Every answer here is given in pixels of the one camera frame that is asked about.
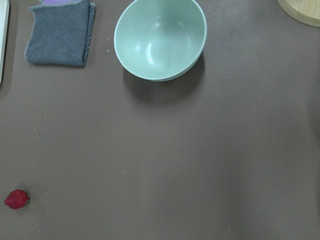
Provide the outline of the mint green bowl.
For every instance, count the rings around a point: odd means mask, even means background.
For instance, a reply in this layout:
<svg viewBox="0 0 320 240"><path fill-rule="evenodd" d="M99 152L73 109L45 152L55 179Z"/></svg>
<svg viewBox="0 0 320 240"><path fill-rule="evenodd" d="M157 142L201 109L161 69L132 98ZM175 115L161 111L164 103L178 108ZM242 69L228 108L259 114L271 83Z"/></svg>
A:
<svg viewBox="0 0 320 240"><path fill-rule="evenodd" d="M134 0L117 21L113 45L129 73L165 82L195 65L206 38L206 17L195 0Z"/></svg>

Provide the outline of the cream rabbit tray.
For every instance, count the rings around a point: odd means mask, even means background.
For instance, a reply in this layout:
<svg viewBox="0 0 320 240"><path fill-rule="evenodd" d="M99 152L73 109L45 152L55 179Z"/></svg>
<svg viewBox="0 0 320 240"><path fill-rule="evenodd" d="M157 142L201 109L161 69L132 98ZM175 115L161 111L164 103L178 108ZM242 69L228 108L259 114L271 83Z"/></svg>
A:
<svg viewBox="0 0 320 240"><path fill-rule="evenodd" d="M8 0L0 0L0 81L2 82L5 50L7 41L7 29L9 21L10 3Z"/></svg>

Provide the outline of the grey folded cloth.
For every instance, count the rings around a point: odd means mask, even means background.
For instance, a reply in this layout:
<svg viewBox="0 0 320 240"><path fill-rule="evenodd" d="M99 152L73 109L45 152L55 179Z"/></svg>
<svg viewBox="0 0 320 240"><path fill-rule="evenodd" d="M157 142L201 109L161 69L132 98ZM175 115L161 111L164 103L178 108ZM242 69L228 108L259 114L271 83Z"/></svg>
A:
<svg viewBox="0 0 320 240"><path fill-rule="evenodd" d="M42 0L28 7L33 15L24 58L35 65L85 67L96 4L90 0Z"/></svg>

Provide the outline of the red strawberry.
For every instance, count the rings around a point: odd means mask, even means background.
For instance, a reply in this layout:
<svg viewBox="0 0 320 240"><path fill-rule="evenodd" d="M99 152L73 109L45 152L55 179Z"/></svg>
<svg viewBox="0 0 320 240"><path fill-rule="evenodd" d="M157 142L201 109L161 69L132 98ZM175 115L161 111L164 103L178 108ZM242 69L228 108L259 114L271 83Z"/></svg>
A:
<svg viewBox="0 0 320 240"><path fill-rule="evenodd" d="M30 197L24 190L15 189L9 193L4 200L4 204L10 209L17 210L24 208L29 202Z"/></svg>

